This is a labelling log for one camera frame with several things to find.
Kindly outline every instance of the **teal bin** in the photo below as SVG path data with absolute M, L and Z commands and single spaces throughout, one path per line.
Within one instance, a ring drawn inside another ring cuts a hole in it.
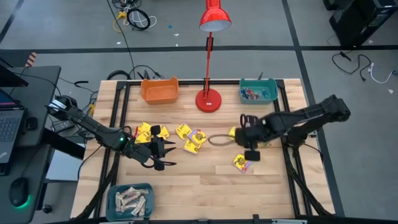
M 144 197 L 146 199 L 144 217 L 135 217 L 133 214 L 131 214 L 132 209 L 128 209 L 123 213 L 116 211 L 116 204 L 115 204 L 116 192 L 123 192 L 129 189 L 130 187 L 134 187 L 137 190 L 141 189 L 149 190 L 149 194 L 144 194 Z M 133 218 L 149 218 L 154 209 L 154 204 L 155 204 L 154 190 L 152 189 L 152 186 L 150 186 L 150 184 L 144 183 L 144 184 L 127 184 L 127 185 L 113 186 L 110 187 L 108 190 L 107 199 L 106 199 L 105 217 L 109 222 L 132 220 Z
M 243 90 L 252 90 L 255 94 L 260 95 L 260 98 L 258 100 L 246 99 L 243 97 Z M 239 95 L 242 104 L 268 104 L 278 99 L 278 86 L 276 81 L 271 78 L 268 80 L 245 80 L 242 78 L 239 82 Z

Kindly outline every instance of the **gray floor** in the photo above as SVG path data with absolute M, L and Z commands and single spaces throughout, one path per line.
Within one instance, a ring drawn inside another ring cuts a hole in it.
M 142 0 L 142 9 L 157 16 L 157 24 L 144 32 L 125 30 L 130 47 L 203 46 L 206 34 L 198 29 L 204 3 L 197 0 Z M 321 0 L 287 0 L 298 41 L 302 46 L 338 45 L 328 24 L 331 12 Z M 0 1 L 0 28 L 6 23 L 17 0 Z M 282 0 L 223 1 L 233 25 L 215 33 L 215 46 L 285 45 L 292 46 Z M 29 0 L 25 1 L 10 26 L 0 49 L 94 49 L 125 47 L 123 37 L 112 28 L 113 18 L 106 1 Z M 371 38 L 372 44 L 398 45 L 398 13 L 395 13 Z M 305 51 L 304 61 L 315 99 L 331 94 L 345 100 L 352 116 L 345 123 L 325 126 L 326 141 L 335 171 L 338 190 L 347 217 L 398 220 L 397 127 L 398 77 L 388 84 L 373 82 L 365 71 L 346 75 L 332 63 L 335 51 Z M 383 80 L 398 69 L 398 50 L 352 52 L 367 55 L 375 64 L 374 75 Z M 134 63 L 150 65 L 165 77 L 201 78 L 205 74 L 203 51 L 134 52 Z M 356 64 L 336 59 L 347 70 Z M 35 66 L 60 65 L 61 77 L 70 81 L 88 80 L 88 88 L 97 89 L 113 70 L 130 71 L 127 53 L 39 54 Z M 211 55 L 211 77 L 301 78 L 294 51 L 229 50 Z M 63 94 L 83 106 L 89 92 L 59 81 Z M 53 214 L 37 212 L 33 223 L 69 218 L 75 184 L 55 184 L 46 195 L 54 206 Z

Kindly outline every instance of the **black desk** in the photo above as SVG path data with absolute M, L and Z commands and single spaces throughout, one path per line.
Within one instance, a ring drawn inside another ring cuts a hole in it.
M 12 68 L 10 70 L 21 73 L 23 69 Z M 60 71 L 59 66 L 30 67 L 24 70 L 24 74 L 45 78 L 57 84 Z M 84 155 L 84 148 L 45 128 L 47 119 L 45 105 L 51 102 L 55 87 L 45 80 L 27 76 L 21 77 L 29 82 L 29 85 L 15 88 L 11 96 L 27 108 L 26 118 L 35 117 L 38 124 L 36 130 L 24 131 L 17 137 L 17 148 L 12 152 L 9 174 L 0 177 L 0 224 L 29 223 L 31 221 L 39 200 L 44 197 L 42 189 L 45 189 L 43 187 L 45 186 L 44 178 L 50 164 L 52 147 L 77 158 L 82 159 Z M 8 93 L 12 91 L 12 88 L 2 89 Z M 24 174 L 24 177 L 29 180 L 30 205 L 24 209 L 16 210 L 9 202 L 9 186 L 21 176 L 22 170 L 28 165 L 29 159 L 32 157 L 33 160 Z

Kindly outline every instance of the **orange bin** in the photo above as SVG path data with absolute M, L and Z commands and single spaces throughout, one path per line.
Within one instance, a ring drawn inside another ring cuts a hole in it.
M 178 97 L 178 79 L 148 80 L 141 83 L 141 96 L 149 105 L 174 103 Z

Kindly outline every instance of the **yellow candy wrapper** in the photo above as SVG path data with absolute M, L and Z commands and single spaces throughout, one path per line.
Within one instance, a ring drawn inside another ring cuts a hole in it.
M 193 153 L 195 155 L 198 154 L 200 148 L 201 148 L 201 145 L 197 146 L 189 139 L 187 140 L 187 142 L 184 145 L 184 149 L 186 151 L 191 152 L 191 153 Z
M 192 133 L 192 129 L 186 123 L 181 123 L 176 129 L 175 132 L 180 136 L 182 140 L 186 140 L 189 134 Z
M 149 132 L 150 133 L 150 128 L 152 126 L 148 123 L 142 122 L 142 125 L 138 127 L 138 134 L 142 134 L 144 132 Z
M 251 165 L 251 161 L 247 161 L 244 159 L 244 155 L 239 154 L 235 157 L 234 161 L 232 162 L 236 168 L 238 168 L 242 173 L 245 173 L 248 167 Z
M 232 140 L 235 139 L 235 129 L 236 129 L 236 127 L 233 126 L 233 127 L 231 128 L 231 130 L 229 130 L 229 135 L 230 135 L 230 136 L 233 136 L 233 137 L 229 137 L 229 138 L 232 139 Z
M 157 136 L 162 137 L 163 139 L 167 139 L 168 137 L 170 137 L 170 134 L 164 125 L 160 125 L 160 134 L 158 134 Z
M 207 140 L 206 134 L 200 130 L 194 130 L 194 132 L 192 132 L 188 138 L 191 139 L 191 141 L 197 146 L 202 145 Z
M 147 142 L 150 142 L 150 139 L 151 139 L 150 132 L 146 131 L 146 132 L 143 132 L 140 135 L 138 135 L 138 137 L 136 138 L 135 143 L 136 144 L 147 143 Z

